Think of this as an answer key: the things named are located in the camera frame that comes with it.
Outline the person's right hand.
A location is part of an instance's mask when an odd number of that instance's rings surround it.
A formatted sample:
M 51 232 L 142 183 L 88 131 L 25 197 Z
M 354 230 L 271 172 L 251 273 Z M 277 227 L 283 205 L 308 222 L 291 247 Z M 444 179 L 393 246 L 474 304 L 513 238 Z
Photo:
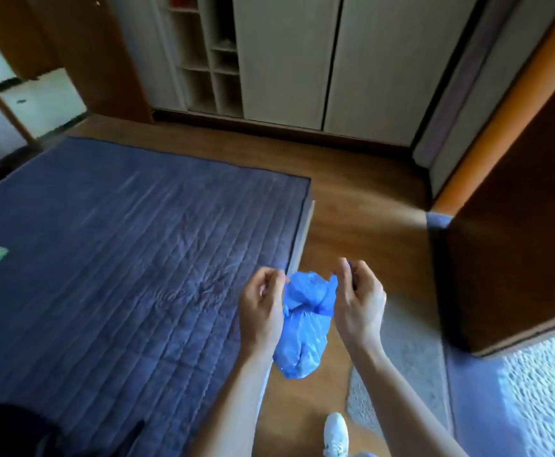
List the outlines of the person's right hand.
M 387 294 L 375 276 L 373 292 L 338 292 L 334 306 L 337 331 L 350 357 L 382 352 L 380 329 Z

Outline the brown wooden door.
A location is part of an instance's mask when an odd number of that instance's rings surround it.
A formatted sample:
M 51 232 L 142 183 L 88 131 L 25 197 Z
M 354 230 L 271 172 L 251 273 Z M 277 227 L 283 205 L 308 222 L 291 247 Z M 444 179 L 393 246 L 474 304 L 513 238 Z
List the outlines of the brown wooden door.
M 154 123 L 107 0 L 26 0 L 91 114 Z

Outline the person's right forearm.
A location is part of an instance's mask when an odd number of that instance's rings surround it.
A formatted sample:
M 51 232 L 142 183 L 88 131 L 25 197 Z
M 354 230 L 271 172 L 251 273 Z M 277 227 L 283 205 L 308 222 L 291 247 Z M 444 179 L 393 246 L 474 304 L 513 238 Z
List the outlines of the person's right forearm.
M 468 457 L 395 368 L 379 341 L 349 342 L 346 347 L 373 403 L 391 457 Z

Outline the grey fluffy rug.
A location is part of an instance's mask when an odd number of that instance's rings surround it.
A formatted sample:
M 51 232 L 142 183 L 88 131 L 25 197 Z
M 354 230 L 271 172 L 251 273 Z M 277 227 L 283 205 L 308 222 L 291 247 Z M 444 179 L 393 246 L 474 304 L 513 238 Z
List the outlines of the grey fluffy rug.
M 453 434 L 445 350 L 437 305 L 392 294 L 380 329 L 382 346 L 426 407 Z

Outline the blue quilted mattress pad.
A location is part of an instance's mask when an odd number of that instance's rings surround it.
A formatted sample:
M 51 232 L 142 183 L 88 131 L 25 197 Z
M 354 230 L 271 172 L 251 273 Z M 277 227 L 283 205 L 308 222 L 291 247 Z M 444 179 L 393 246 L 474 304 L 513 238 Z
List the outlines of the blue quilted mattress pad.
M 0 181 L 0 403 L 77 451 L 146 424 L 181 457 L 240 348 L 238 296 L 289 270 L 311 179 L 67 137 Z

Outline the person's white shoe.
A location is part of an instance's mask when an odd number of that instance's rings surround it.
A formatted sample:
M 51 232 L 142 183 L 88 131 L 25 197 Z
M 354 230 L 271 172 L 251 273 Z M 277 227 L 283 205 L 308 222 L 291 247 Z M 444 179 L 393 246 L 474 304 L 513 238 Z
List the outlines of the person's white shoe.
M 331 413 L 324 422 L 323 457 L 348 457 L 349 434 L 346 421 L 341 413 Z

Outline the blue plastic bag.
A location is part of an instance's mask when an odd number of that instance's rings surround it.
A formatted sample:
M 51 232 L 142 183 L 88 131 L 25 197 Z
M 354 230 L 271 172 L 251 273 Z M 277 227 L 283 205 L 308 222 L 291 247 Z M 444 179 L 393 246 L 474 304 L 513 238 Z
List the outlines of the blue plastic bag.
M 295 272 L 285 285 L 284 324 L 273 360 L 287 379 L 302 379 L 321 363 L 334 316 L 337 277 Z

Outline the person's left forearm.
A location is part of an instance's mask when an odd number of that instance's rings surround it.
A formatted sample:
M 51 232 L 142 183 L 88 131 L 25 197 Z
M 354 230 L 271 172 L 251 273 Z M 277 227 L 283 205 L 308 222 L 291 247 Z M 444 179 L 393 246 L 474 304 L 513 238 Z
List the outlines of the person's left forearm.
M 243 348 L 188 457 L 251 457 L 260 406 L 272 364 L 263 350 Z

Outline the white wardrobe with sliding doors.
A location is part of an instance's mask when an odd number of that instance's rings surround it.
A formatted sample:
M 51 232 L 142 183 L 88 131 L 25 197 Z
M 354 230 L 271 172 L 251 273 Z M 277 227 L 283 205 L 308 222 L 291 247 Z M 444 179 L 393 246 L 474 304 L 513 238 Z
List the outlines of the white wardrobe with sliding doors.
M 107 0 L 152 108 L 411 147 L 478 0 Z

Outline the person's left hand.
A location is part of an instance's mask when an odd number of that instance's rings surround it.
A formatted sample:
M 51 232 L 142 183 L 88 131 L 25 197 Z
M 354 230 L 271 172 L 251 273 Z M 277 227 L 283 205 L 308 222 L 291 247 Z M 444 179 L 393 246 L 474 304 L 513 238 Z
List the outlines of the person's left hand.
M 241 351 L 247 356 L 272 359 L 284 324 L 283 299 L 255 298 L 253 275 L 240 295 L 238 316 Z

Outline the black clothing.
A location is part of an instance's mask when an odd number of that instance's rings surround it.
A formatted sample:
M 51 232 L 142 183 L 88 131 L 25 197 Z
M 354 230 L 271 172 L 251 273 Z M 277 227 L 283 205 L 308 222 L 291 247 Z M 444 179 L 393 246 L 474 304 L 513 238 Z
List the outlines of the black clothing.
M 0 403 L 0 457 L 129 457 L 145 424 L 137 421 L 112 448 L 77 451 L 57 423 L 25 407 Z

